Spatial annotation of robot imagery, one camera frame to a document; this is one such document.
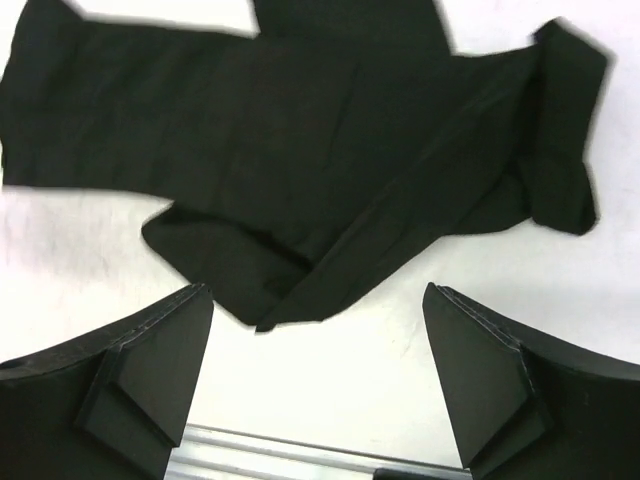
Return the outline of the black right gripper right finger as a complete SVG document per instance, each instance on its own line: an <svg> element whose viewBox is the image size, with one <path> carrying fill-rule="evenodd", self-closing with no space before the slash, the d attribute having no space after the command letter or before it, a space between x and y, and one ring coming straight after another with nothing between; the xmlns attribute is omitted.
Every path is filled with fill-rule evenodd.
<svg viewBox="0 0 640 480"><path fill-rule="evenodd" d="M639 367L431 283L423 313L463 467L475 479L639 476Z"/></svg>

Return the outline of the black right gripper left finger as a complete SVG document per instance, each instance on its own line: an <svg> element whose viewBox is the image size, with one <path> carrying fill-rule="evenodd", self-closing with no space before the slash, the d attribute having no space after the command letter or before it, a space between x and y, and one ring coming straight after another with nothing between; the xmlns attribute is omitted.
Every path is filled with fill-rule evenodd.
<svg viewBox="0 0 640 480"><path fill-rule="evenodd" d="M1 365L4 479L161 479L182 440L213 314L188 285Z"/></svg>

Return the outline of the black long sleeve shirt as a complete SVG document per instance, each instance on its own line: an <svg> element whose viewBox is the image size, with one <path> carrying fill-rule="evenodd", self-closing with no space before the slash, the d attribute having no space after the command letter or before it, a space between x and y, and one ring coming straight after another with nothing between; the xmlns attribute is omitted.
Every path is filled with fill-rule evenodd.
<svg viewBox="0 0 640 480"><path fill-rule="evenodd" d="M430 1L258 1L255 37L28 2L4 181L161 197L147 245L259 332L353 305L443 236L587 233L608 55L552 20L450 50Z"/></svg>

